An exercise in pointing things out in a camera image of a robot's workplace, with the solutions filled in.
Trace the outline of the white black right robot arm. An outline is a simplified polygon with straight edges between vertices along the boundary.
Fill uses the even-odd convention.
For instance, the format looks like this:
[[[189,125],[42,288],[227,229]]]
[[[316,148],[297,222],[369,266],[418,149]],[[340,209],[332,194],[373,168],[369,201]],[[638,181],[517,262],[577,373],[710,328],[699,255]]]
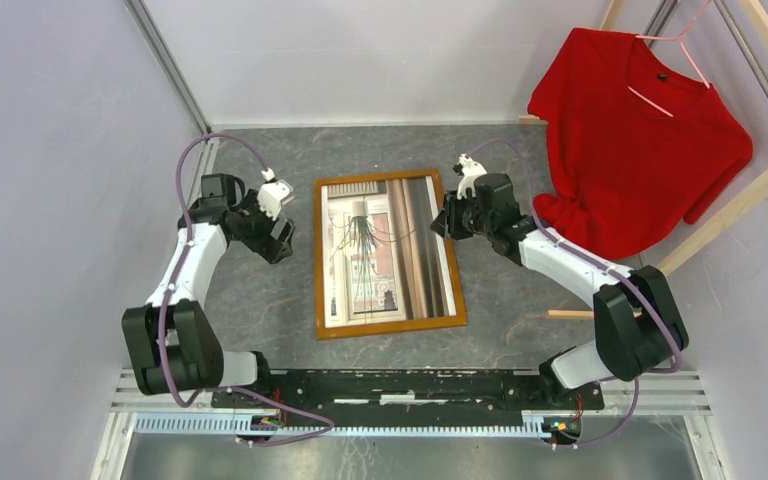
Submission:
[[[680,368],[689,338],[665,275],[653,266],[609,262],[563,239],[521,212],[507,175],[464,178],[445,194],[431,229],[452,240],[482,236],[497,254],[547,276],[591,308],[593,340],[539,367],[537,392],[545,405],[562,408],[593,382]]]

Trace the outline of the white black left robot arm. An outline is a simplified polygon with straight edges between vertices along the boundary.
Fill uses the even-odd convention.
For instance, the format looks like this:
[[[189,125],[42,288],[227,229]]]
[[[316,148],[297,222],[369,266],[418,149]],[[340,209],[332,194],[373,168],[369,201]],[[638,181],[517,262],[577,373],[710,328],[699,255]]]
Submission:
[[[282,216],[292,186],[267,170],[257,189],[230,174],[201,178],[202,195],[184,207],[169,265],[146,302],[127,309],[122,330],[144,395],[220,386],[224,355],[203,303],[219,260],[240,242],[269,264],[292,254],[295,224]]]

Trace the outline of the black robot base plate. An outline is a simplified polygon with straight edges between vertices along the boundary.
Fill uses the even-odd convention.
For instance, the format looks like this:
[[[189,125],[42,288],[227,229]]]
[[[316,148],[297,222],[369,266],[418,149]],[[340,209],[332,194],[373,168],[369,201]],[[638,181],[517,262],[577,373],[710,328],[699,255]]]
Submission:
[[[517,426],[524,412],[601,410],[600,387],[561,393],[535,370],[273,369],[252,391],[292,407],[287,427],[314,427],[302,411],[338,427]]]

